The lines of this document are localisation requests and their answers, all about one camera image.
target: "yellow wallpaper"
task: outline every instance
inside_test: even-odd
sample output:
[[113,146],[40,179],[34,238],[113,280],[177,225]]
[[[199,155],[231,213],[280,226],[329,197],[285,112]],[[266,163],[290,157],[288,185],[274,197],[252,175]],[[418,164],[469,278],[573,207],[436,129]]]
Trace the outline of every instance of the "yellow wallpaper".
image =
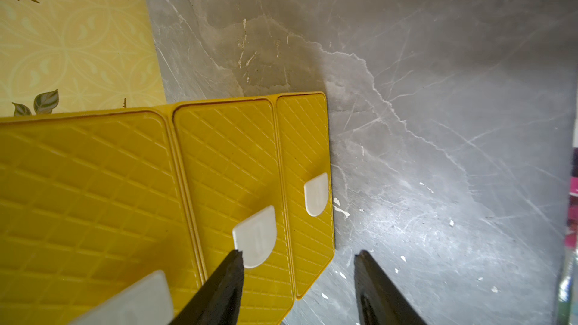
[[145,0],[0,0],[0,116],[165,104]]

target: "white plastic tab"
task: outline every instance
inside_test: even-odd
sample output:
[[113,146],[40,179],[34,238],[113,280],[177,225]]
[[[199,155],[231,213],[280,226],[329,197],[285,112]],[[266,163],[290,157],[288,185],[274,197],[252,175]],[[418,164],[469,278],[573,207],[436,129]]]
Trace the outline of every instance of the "white plastic tab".
[[167,325],[173,315],[165,273],[157,270],[77,317],[70,325]]
[[264,263],[277,242],[275,208],[268,206],[233,228],[235,249],[243,252],[243,266],[254,268]]
[[305,209],[307,213],[313,217],[321,215],[329,200],[329,177],[327,172],[307,181],[303,189],[305,191]]

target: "pink object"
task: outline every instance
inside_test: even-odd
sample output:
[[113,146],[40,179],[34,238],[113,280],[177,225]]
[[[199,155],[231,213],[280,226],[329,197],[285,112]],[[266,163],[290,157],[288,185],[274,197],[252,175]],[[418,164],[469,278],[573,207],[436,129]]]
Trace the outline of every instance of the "pink object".
[[575,232],[569,233],[568,235],[566,235],[566,238],[564,239],[564,245],[570,249],[576,248],[576,233]]
[[570,179],[570,193],[578,196],[578,177],[571,177]]
[[570,206],[568,208],[568,218],[570,220],[578,220],[578,206]]

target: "diamond grid pattern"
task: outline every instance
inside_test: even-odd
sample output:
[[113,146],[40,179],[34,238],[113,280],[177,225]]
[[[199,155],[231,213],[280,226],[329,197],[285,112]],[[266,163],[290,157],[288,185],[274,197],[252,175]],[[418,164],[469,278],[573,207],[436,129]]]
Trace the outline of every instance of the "diamond grid pattern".
[[239,324],[278,324],[294,295],[271,103],[189,105],[173,120],[208,275],[234,249],[233,227],[275,206],[277,242],[264,264],[245,269]]
[[0,124],[0,317],[67,323],[162,269],[175,311],[200,286],[163,119]]
[[297,298],[305,295],[335,253],[331,184],[323,213],[305,209],[303,185],[323,172],[331,178],[327,104],[322,94],[281,96],[277,113]]

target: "gray marble surface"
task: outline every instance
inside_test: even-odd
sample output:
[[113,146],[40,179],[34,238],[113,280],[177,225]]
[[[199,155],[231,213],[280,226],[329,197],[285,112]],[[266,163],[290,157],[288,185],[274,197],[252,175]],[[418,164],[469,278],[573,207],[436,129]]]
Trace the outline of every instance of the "gray marble surface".
[[287,324],[359,321],[361,249],[430,324],[549,323],[578,0],[147,1],[169,102],[328,96],[351,216],[335,212],[335,259]]

